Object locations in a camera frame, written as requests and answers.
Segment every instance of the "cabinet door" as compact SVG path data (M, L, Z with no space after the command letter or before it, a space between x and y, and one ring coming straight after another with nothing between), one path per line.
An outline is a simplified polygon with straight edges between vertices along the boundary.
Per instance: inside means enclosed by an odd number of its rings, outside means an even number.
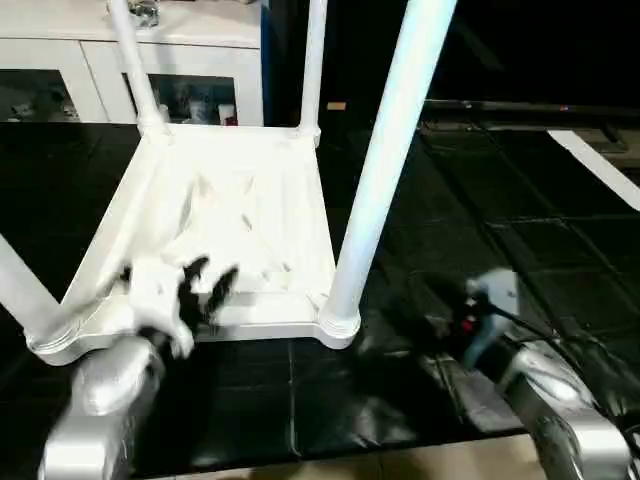
M107 122L80 42L0 39L0 121Z
M135 123L125 64L116 43L82 42L109 120ZM260 50L140 44L145 70L171 122L218 124L220 105L239 125L262 126Z

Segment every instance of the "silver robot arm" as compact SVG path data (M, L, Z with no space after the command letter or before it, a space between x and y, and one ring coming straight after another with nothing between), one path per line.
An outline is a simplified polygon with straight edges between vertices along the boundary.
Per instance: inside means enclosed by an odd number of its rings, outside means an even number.
M237 276L235 267L223 274L200 307L191 281L207 261L198 258L178 273L156 261L136 272L134 263L129 294L140 318L137 327L120 332L106 349L89 352L82 361L70 404L45 444L40 480L129 477L138 431L166 369L189 355L192 332L226 300Z
M47 439L39 479L128 478L136 433L164 370L156 346L143 336L122 337L85 360L71 403Z
M549 480L629 478L631 454L624 436L596 408L566 356L545 342L521 344L509 338L518 315L516 284L515 274L502 269L469 282L468 305L483 297L500 313L467 316L451 344L454 356L496 384L531 434Z

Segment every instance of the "white chair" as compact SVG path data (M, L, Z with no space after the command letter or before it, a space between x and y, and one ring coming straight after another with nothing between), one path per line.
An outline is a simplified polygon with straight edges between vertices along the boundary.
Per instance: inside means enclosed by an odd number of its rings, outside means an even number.
M114 278L149 255L171 265L208 255L196 286L203 294L225 268L239 266L234 293L216 317L219 340L350 344L456 2L409 0L337 267L315 154L326 3L311 0L300 125L259 128L165 123L126 1L110 0L142 139L60 305L0 237L0 301L34 353L69 363L133 330Z

